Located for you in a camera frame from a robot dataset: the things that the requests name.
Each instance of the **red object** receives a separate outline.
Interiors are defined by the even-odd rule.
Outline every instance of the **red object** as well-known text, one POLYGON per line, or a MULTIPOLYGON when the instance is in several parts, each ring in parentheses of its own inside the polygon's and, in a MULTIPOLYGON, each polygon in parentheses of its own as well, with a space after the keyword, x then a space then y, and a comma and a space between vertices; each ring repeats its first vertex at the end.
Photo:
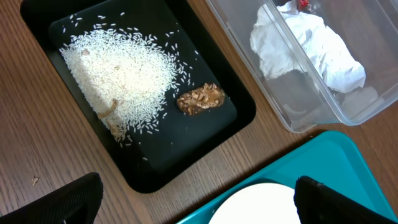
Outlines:
POLYGON ((303 11, 310 4, 310 0, 297 0, 297 9, 298 11, 303 11))

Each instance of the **black object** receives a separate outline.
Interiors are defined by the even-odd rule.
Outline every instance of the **black object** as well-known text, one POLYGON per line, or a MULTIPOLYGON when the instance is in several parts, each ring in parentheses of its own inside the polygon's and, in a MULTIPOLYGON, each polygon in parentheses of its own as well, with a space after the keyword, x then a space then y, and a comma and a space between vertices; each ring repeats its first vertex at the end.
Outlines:
POLYGON ((294 202, 302 224, 396 223, 307 176, 296 182, 294 202))
POLYGON ((23 0, 21 15, 127 183, 138 192, 160 189, 254 119, 254 100, 186 0, 23 0), (69 22, 71 14, 83 18, 77 27, 69 22), (106 18, 99 20, 98 15, 106 18), (173 31, 169 41, 178 43, 179 59, 193 67, 191 82, 195 82, 194 87, 179 93, 215 82, 230 99, 210 113, 187 117, 178 110, 170 91, 166 93, 168 115, 159 119, 160 132, 142 136, 127 133, 132 146, 121 149, 85 100, 58 51, 63 42, 70 42, 72 34, 90 31, 93 24, 103 22, 116 23, 112 28, 117 29, 137 27, 144 35, 156 35, 159 45, 167 41, 165 33, 173 31))
POLYGON ((0 217, 0 224, 94 223, 102 197, 100 175, 92 172, 0 217))

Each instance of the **white plate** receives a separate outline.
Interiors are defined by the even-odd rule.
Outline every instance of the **white plate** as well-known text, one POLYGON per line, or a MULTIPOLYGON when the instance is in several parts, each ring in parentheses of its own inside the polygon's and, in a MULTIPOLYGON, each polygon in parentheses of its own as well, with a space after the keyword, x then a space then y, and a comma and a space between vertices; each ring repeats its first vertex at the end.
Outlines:
POLYGON ((300 224, 294 205, 294 189, 280 184, 256 184, 236 192, 225 201, 210 224, 300 224))

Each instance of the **wood grain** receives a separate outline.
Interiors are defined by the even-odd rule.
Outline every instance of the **wood grain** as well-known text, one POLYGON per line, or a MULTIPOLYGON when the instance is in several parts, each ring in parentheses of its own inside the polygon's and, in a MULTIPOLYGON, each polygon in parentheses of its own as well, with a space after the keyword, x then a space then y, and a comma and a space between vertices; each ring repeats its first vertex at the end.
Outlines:
POLYGON ((139 194, 125 183, 71 94, 19 15, 21 0, 0 1, 0 215, 96 171, 104 200, 96 223, 167 223, 326 129, 359 146, 398 212, 398 104, 357 127, 319 126, 292 134, 281 125, 205 1, 189 0, 257 104, 255 120, 164 188, 139 194), (33 177, 40 177, 33 186, 33 177))

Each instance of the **tray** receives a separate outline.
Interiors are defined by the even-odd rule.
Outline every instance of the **tray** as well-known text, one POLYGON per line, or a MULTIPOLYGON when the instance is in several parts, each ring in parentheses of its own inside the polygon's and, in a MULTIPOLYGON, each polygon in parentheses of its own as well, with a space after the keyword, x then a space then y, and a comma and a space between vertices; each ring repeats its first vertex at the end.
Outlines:
POLYGON ((253 99, 184 0, 24 0, 21 15, 122 175, 138 192, 160 189, 254 119, 253 99), (79 22, 77 27, 75 22, 71 23, 71 14, 74 18, 83 18, 75 21, 79 22), (144 35, 156 35, 158 45, 178 43, 179 59, 193 67, 191 79, 195 82, 195 86, 184 85, 179 93, 214 82, 226 92, 225 103, 210 112, 189 117, 178 110, 173 92, 169 91, 166 93, 168 107, 164 111, 167 117, 159 120, 160 132, 127 133, 132 137, 132 146, 121 148, 85 100, 58 51, 63 43, 70 43, 71 35, 89 32, 96 23, 107 23, 105 30, 127 31, 127 27, 137 27, 144 35), (174 35, 166 37, 165 33, 171 31, 174 35))
POLYGON ((179 224, 208 223, 232 194, 252 184, 277 182, 291 188, 307 175, 368 209, 398 222, 355 143, 337 131, 327 131, 229 189, 179 224))

